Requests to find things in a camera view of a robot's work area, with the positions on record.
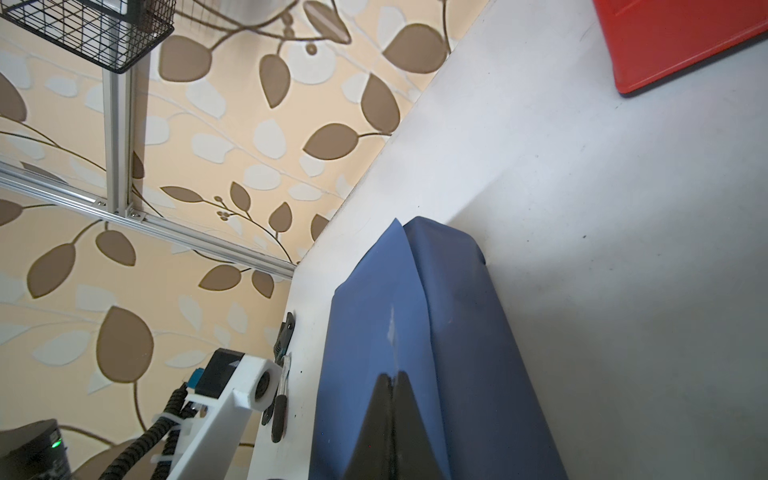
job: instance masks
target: wallpaper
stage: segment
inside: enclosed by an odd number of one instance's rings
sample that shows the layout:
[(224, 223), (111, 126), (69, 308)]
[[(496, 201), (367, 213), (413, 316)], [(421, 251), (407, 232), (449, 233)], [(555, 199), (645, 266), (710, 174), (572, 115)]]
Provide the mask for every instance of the wallpaper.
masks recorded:
[[(261, 273), (220, 291), (232, 277), (193, 251), (6, 190), (0, 235), (0, 429), (56, 418), (79, 480), (215, 349), (273, 355), (288, 281)], [(245, 478), (257, 422), (228, 478)], [(148, 460), (126, 478), (149, 478)]]
[(5, 20), (0, 161), (107, 194), (101, 69)]
[(141, 66), (143, 208), (298, 263), (485, 2), (179, 0)]

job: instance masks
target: metal rail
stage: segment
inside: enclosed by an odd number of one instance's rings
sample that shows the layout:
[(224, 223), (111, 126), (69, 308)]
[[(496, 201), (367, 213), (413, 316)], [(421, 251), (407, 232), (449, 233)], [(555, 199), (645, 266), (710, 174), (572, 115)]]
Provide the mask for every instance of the metal rail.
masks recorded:
[(133, 68), (124, 74), (102, 70), (107, 209), (124, 217), (131, 205)]
[(182, 227), (132, 207), (127, 208), (125, 217), (113, 214), (107, 209), (108, 202), (96, 195), (2, 162), (0, 186), (285, 279), (291, 279), (296, 269), (295, 265), (284, 260)]

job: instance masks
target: white table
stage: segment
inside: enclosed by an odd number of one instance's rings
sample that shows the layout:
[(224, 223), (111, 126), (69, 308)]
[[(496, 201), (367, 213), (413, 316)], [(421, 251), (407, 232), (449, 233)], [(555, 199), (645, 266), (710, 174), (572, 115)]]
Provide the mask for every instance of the white table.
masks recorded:
[(484, 250), (571, 480), (764, 471), (767, 166), (768, 42), (624, 99), (589, 0), (492, 1), (296, 269), (249, 480), (306, 479), (333, 291), (416, 215)]

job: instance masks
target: blue cloth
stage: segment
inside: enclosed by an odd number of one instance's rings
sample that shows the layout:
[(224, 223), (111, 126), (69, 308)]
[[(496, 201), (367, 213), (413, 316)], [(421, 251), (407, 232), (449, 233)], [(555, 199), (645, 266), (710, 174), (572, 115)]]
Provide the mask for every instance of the blue cloth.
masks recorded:
[(399, 370), (413, 386), (432, 451), (450, 479), (424, 290), (408, 239), (395, 220), (331, 303), (317, 393), (310, 480), (342, 477), (376, 377)]
[(429, 305), (453, 480), (565, 480), (477, 243), (417, 217), (405, 226)]

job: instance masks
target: black device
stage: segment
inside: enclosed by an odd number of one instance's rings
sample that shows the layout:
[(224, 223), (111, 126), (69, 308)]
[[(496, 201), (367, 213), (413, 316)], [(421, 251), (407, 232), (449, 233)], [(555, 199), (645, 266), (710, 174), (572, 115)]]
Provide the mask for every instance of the black device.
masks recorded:
[(69, 480), (67, 449), (55, 419), (0, 432), (0, 478)]

